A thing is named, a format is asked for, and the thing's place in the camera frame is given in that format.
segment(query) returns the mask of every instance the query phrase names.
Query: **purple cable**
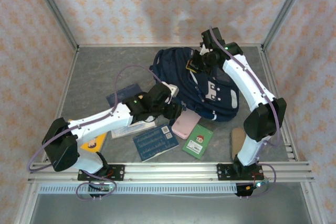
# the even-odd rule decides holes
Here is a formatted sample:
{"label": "purple cable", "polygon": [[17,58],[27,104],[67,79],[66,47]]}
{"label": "purple cable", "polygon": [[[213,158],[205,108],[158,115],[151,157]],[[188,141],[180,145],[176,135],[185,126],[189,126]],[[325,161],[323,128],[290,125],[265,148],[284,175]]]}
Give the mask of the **purple cable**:
{"label": "purple cable", "polygon": [[[118,96],[117,96],[117,82],[118,82],[118,78],[119,78],[120,74],[121,74],[125,69],[130,68],[130,67],[139,67],[139,68],[143,68],[143,69],[147,70],[149,73],[151,73],[151,74],[154,76],[154,78],[155,78],[158,82],[161,83],[161,80],[157,77],[157,75],[154,74],[151,70],[149,70],[148,68],[146,68],[146,67],[144,67],[144,66],[141,66],[141,65],[128,65],[128,66],[124,67],[124,68],[123,68],[122,70],[120,70],[120,72],[117,74],[117,77],[116,77],[116,79],[115,79],[115,81],[114,81],[114,105],[113,105],[113,108],[112,108],[111,113],[108,113],[108,114],[102,116],[101,118],[97,118],[97,119],[91,120],[91,121],[89,121],[89,122],[85,122],[85,123],[82,123],[82,124],[79,124],[79,125],[75,125],[75,126],[73,126],[73,127],[70,127],[70,128],[68,128],[68,129],[66,129],[66,130],[64,130],[64,131],[62,131],[62,132],[60,132],[60,133],[58,133],[57,135],[55,135],[54,137],[52,137],[52,138],[49,139],[48,141],[46,141],[46,142],[45,142],[45,143],[38,149],[38,151],[31,157],[31,159],[29,160],[29,162],[28,162],[28,164],[27,164],[27,166],[26,166],[26,168],[27,168],[27,170],[28,170],[29,172],[38,172],[38,171],[43,170],[43,169],[45,169],[45,168],[47,168],[47,167],[50,167],[50,166],[52,165],[52,164],[48,164],[48,165],[42,166],[42,167],[37,168],[37,169],[31,169],[31,167],[30,167],[30,166],[32,165],[32,163],[34,162],[34,160],[36,159],[36,157],[38,156],[38,154],[39,154],[41,151],[43,151],[44,148],[45,148],[46,146],[48,146],[51,142],[55,141],[55,140],[58,139],[59,137],[63,136],[64,134],[66,134],[66,133],[68,133],[68,132],[70,132],[70,131],[72,131],[72,130],[74,130],[74,129],[77,129],[77,128],[79,128],[79,127],[83,127],[83,126],[87,126],[87,125],[90,125],[90,124],[92,124],[92,123],[100,122],[100,121],[102,121],[102,120],[108,118],[111,114],[113,114],[113,113],[115,112],[115,110],[117,109],[116,104],[118,104]],[[85,171],[85,170],[82,170],[82,171],[84,171],[86,174],[88,174],[88,175],[91,176],[91,177],[94,177],[94,178],[97,178],[97,179],[100,179],[100,180],[106,180],[106,181],[109,181],[109,182],[114,183],[114,185],[115,185],[114,189],[113,189],[112,191],[110,191],[109,193],[107,193],[106,195],[102,196],[102,197],[109,196],[109,195],[111,195],[111,194],[116,190],[116,188],[117,188],[117,184],[116,184],[114,181],[112,181],[111,179],[107,179],[107,178],[103,178],[103,177],[99,177],[99,176],[93,175],[93,174],[91,174],[91,173],[89,173],[89,172],[87,172],[87,171]],[[94,199],[91,199],[91,198],[89,198],[89,199],[83,199],[83,198],[80,198],[80,197],[79,197],[79,195],[78,195],[78,190],[79,190],[79,187],[82,186],[82,185],[97,185],[97,184],[95,184],[95,183],[90,183],[90,182],[85,182],[85,183],[80,184],[80,185],[77,187],[77,189],[76,189],[76,195],[77,195],[77,197],[78,197],[80,200],[83,200],[83,201],[94,200]]]}
{"label": "purple cable", "polygon": [[[214,40],[214,42],[216,43],[216,45],[224,52],[226,53],[227,55],[229,55],[230,59],[233,60],[234,62],[236,62],[242,69],[245,69],[245,66],[239,61],[237,60],[229,51],[227,51],[220,43],[219,41],[216,39],[216,36],[214,35],[214,32],[212,30],[212,26],[209,27],[209,30],[210,30],[210,34],[211,34],[211,37],[212,39]],[[268,98],[268,96],[264,93],[264,90],[263,88],[261,87],[260,83],[258,82],[258,80],[255,78],[255,76],[248,70],[246,69],[245,70],[247,72],[247,74],[251,77],[251,79],[253,80],[253,82],[257,85],[260,93],[262,95],[265,95],[265,100],[268,102],[269,106],[271,107],[271,110],[272,110],[272,113],[273,113],[273,116],[274,116],[274,120],[275,120],[275,125],[276,125],[276,129],[277,129],[277,143],[276,144],[273,144],[269,141],[265,141],[266,144],[269,144],[273,147],[278,147],[279,144],[280,144],[280,124],[279,124],[279,119],[278,119],[278,115],[277,115],[277,112],[274,108],[274,105],[272,104],[271,100]],[[257,157],[259,155],[259,153],[261,152],[261,150],[264,148],[264,145],[262,145],[257,153]],[[267,192],[270,192],[273,188],[274,188],[274,185],[275,185],[275,182],[277,181],[277,174],[276,174],[276,171],[275,169],[273,168],[273,166],[271,166],[270,164],[260,164],[258,163],[258,160],[256,160],[256,165],[258,166],[263,166],[263,165],[266,165],[268,167],[270,167],[274,173],[274,181],[272,183],[272,186],[265,192],[261,193],[261,194],[257,194],[257,195],[252,195],[252,196],[247,196],[247,197],[242,197],[242,198],[255,198],[255,197],[260,197],[262,195],[264,195],[265,193]]]}

